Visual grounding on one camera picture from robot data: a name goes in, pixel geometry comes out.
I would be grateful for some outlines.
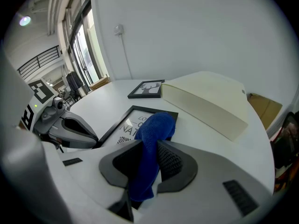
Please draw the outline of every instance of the wall outlet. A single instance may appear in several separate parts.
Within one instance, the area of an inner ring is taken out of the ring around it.
[[[114,27],[114,35],[123,34],[123,26],[121,24]]]

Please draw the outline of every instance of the black rubber pad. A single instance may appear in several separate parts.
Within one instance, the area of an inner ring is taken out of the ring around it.
[[[243,216],[246,216],[258,207],[257,203],[236,180],[224,182],[223,186]]]
[[[69,166],[69,165],[72,165],[72,164],[75,164],[75,163],[78,163],[78,162],[83,162],[83,161],[79,158],[69,159],[69,160],[63,161],[65,166]]]

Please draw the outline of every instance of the deer picture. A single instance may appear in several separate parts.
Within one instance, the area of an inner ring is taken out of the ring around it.
[[[143,90],[142,94],[149,94],[149,93],[150,93],[150,89],[157,88],[157,87],[159,87],[159,86],[160,86],[160,84],[159,84],[159,83],[156,83],[156,86],[155,86],[155,87],[151,87],[151,86],[150,86],[149,88],[146,88],[146,85],[143,84],[142,86],[140,86],[140,89]]]

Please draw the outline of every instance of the ceiling light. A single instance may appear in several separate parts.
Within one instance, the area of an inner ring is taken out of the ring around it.
[[[21,26],[26,26],[28,23],[30,23],[31,18],[29,16],[25,16],[20,20]]]

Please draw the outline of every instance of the blue towel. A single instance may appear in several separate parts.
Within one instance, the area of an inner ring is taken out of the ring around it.
[[[139,128],[136,140],[143,141],[142,157],[137,176],[129,182],[129,194],[133,201],[142,202],[154,197],[151,185],[157,177],[157,140],[165,140],[174,134],[175,120],[168,113],[150,116]]]

